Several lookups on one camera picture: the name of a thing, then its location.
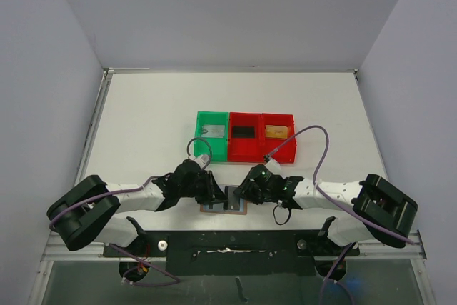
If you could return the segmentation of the brown leather card holder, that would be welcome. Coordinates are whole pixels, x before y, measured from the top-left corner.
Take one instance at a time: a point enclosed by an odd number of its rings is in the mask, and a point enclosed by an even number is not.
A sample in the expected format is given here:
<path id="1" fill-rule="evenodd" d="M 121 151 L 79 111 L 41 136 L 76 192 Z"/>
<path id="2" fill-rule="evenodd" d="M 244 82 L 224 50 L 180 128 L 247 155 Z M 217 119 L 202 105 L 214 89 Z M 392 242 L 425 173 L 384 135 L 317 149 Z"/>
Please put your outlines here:
<path id="1" fill-rule="evenodd" d="M 201 205 L 200 212 L 207 214 L 247 215 L 247 201 L 235 195 L 237 186 L 224 186 L 227 201 L 224 203 Z"/>

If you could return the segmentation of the dark grey VIP card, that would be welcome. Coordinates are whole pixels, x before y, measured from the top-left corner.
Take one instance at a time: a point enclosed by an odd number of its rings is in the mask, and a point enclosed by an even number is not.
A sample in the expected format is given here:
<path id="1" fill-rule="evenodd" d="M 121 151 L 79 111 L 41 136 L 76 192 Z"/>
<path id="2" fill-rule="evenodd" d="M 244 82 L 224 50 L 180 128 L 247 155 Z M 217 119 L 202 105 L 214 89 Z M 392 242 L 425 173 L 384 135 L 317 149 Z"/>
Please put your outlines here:
<path id="1" fill-rule="evenodd" d="M 227 201 L 224 204 L 225 211 L 240 211 L 240 200 L 237 196 L 233 194 L 233 191 L 236 189 L 235 186 L 225 186 L 224 193 L 227 197 Z"/>

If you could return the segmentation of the black card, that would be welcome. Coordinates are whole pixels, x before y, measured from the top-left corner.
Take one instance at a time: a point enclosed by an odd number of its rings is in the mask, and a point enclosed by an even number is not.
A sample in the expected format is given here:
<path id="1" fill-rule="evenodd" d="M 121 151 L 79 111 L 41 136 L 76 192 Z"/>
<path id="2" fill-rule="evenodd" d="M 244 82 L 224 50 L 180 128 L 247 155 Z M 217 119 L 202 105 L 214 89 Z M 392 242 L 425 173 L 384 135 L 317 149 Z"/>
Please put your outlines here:
<path id="1" fill-rule="evenodd" d="M 256 130 L 254 126 L 233 126 L 231 137 L 235 139 L 254 139 Z"/>

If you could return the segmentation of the silver grey card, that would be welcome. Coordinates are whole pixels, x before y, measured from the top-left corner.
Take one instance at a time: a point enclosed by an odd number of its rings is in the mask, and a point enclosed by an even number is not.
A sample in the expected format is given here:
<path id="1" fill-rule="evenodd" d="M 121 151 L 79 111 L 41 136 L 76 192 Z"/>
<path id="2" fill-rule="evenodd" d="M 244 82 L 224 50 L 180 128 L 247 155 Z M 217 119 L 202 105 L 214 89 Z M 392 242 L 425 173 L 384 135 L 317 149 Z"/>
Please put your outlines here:
<path id="1" fill-rule="evenodd" d="M 222 139 L 226 135 L 226 126 L 223 124 L 204 124 L 201 127 L 201 137 Z"/>

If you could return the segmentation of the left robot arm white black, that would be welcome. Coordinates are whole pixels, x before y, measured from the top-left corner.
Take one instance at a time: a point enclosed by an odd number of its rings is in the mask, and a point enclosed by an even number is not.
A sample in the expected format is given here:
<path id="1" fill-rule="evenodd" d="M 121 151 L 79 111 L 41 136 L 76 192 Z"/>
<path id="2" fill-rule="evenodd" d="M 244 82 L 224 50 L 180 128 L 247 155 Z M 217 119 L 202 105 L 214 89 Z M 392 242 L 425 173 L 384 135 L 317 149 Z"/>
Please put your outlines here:
<path id="1" fill-rule="evenodd" d="M 209 158 L 185 159 L 162 176 L 150 176 L 142 184 L 109 184 L 100 176 L 87 176 L 48 208 L 50 230 L 56 232 L 69 251 L 93 242 L 115 244 L 128 255 L 140 254 L 145 237 L 140 226 L 124 214 L 133 211 L 165 211 L 180 199 L 200 205 L 223 204 L 227 196 L 207 169 Z"/>

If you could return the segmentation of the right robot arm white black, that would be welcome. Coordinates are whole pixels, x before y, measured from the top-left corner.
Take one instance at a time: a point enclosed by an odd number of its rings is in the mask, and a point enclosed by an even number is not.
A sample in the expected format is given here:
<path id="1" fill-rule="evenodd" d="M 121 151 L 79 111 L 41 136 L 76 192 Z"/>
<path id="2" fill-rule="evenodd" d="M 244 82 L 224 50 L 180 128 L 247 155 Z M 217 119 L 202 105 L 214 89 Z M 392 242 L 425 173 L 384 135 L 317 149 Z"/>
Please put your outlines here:
<path id="1" fill-rule="evenodd" d="M 235 194 L 253 204 L 275 203 L 288 211 L 343 212 L 325 224 L 318 236 L 319 248 L 326 254 L 370 239 L 398 249 L 413 243 L 408 236 L 418 204 L 377 174 L 369 174 L 362 181 L 322 182 L 302 176 L 283 177 L 259 164 L 249 171 Z"/>

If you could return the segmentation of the red plastic right bin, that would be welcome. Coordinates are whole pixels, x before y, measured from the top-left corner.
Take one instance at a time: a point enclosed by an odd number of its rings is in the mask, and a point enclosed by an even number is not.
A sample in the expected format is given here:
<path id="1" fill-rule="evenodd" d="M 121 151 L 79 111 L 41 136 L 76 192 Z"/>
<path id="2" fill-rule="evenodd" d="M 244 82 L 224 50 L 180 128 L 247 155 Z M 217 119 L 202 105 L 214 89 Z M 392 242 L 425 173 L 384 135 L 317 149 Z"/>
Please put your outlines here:
<path id="1" fill-rule="evenodd" d="M 288 139 L 295 134 L 295 122 L 292 114 L 268 114 L 261 115 L 261 133 L 263 134 L 262 155 L 269 154 L 280 147 L 287 139 L 267 139 L 265 137 L 265 125 L 279 125 L 288 127 Z M 296 159 L 296 139 L 290 140 L 282 146 L 272 157 L 280 164 L 294 164 Z"/>

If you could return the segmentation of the red plastic bin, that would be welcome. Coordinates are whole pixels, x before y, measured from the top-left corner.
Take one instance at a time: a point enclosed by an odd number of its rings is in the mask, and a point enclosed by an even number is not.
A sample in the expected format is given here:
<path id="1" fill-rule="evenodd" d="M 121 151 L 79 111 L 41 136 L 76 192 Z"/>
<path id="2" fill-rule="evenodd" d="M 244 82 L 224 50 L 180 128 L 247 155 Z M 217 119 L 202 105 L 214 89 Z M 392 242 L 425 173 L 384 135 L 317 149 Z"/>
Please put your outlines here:
<path id="1" fill-rule="evenodd" d="M 263 134 L 262 155 L 269 154 L 280 147 L 287 139 L 267 139 L 265 137 L 265 125 L 279 125 L 288 127 L 288 139 L 295 134 L 295 122 L 292 114 L 268 114 L 261 115 L 261 133 Z M 282 146 L 272 157 L 280 164 L 294 164 L 296 159 L 296 139 L 290 140 Z"/>
<path id="2" fill-rule="evenodd" d="M 262 160 L 260 139 L 261 115 L 258 113 L 231 112 L 228 133 L 228 161 L 256 163 Z M 254 126 L 254 139 L 235 139 L 231 137 L 233 126 Z"/>

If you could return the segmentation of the green plastic bin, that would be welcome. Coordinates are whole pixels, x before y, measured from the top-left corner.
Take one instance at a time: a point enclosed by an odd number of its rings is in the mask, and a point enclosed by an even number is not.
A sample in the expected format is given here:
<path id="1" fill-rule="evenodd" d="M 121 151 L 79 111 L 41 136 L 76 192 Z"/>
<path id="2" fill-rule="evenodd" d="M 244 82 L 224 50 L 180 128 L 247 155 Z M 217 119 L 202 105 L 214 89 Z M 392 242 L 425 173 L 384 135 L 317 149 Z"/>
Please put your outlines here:
<path id="1" fill-rule="evenodd" d="M 228 161 L 229 112 L 199 111 L 196 116 L 195 137 L 205 139 L 211 146 L 212 161 Z"/>

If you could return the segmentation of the red plastic middle bin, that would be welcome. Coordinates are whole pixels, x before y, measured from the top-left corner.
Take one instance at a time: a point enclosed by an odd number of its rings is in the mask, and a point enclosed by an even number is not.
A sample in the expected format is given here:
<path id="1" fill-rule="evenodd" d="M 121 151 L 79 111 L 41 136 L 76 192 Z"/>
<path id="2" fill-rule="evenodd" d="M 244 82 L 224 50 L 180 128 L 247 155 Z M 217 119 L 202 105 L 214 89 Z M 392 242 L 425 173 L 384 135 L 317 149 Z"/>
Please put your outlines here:
<path id="1" fill-rule="evenodd" d="M 231 112 L 228 133 L 228 161 L 256 163 L 262 160 L 260 139 L 261 115 L 258 113 Z M 233 126 L 254 126 L 254 139 L 235 139 L 231 137 Z"/>

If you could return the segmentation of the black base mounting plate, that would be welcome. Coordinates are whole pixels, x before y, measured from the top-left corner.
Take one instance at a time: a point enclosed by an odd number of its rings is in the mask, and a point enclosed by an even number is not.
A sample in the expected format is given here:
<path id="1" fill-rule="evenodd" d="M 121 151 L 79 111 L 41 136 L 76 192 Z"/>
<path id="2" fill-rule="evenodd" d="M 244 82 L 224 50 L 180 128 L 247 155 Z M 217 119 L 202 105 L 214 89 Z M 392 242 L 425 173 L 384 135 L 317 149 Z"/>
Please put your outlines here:
<path id="1" fill-rule="evenodd" d="M 174 276 L 313 276 L 342 252 L 318 229 L 266 231 L 146 231 L 105 257 L 163 258 Z"/>

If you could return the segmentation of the aluminium left rail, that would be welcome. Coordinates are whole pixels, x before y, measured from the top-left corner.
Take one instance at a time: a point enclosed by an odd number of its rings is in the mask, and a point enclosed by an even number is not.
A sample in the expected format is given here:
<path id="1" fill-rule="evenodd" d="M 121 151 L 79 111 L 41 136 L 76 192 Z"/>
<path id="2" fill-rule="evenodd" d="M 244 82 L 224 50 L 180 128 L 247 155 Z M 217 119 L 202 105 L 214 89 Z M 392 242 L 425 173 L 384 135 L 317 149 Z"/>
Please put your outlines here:
<path id="1" fill-rule="evenodd" d="M 94 110 L 91 115 L 91 120 L 89 123 L 89 128 L 86 133 L 86 138 L 84 141 L 83 151 L 81 153 L 81 158 L 79 160 L 79 165 L 76 170 L 76 176 L 71 187 L 76 186 L 85 176 L 87 166 L 89 164 L 89 159 L 91 156 L 91 150 L 94 145 L 94 140 L 96 138 L 96 133 L 99 127 L 99 122 L 104 110 L 104 104 L 109 93 L 109 88 L 111 85 L 111 80 L 114 75 L 113 69 L 104 69 L 103 75 L 99 87 L 99 91 L 96 97 L 96 103 L 94 105 Z"/>

